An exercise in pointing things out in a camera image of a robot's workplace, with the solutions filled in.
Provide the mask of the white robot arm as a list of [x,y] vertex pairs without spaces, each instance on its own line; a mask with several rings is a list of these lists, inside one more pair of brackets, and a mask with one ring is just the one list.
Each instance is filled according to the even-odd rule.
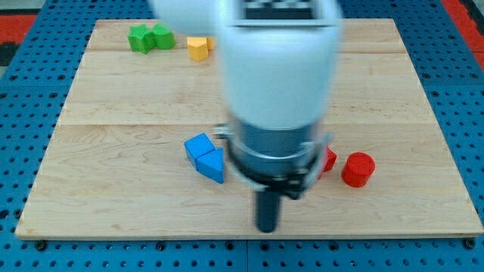
[[326,162],[318,131],[343,34],[335,1],[152,0],[185,36],[216,38],[229,120],[216,127],[237,175],[256,194],[256,226],[278,225],[280,199],[300,198]]

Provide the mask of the red block behind arm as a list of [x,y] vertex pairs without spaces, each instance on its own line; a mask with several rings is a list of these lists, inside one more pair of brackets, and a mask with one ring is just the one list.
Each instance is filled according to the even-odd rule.
[[321,167],[321,171],[318,175],[318,180],[321,180],[323,174],[325,172],[330,171],[334,167],[334,164],[337,160],[337,154],[334,151],[332,151],[331,148],[326,147],[326,153],[325,154],[326,154],[326,159],[324,161],[324,164]]

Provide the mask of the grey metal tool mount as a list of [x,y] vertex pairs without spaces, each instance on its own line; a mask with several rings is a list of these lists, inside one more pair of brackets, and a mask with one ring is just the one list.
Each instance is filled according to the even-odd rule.
[[256,192],[277,192],[299,199],[312,188],[327,155],[332,134],[320,134],[318,123],[289,129],[267,129],[232,118],[213,134],[227,144],[236,175]]

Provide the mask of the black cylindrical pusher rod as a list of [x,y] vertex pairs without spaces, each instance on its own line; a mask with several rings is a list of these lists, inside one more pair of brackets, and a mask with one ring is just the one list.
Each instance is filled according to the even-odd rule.
[[263,233],[273,232],[278,224],[280,194],[274,191],[256,192],[256,226]]

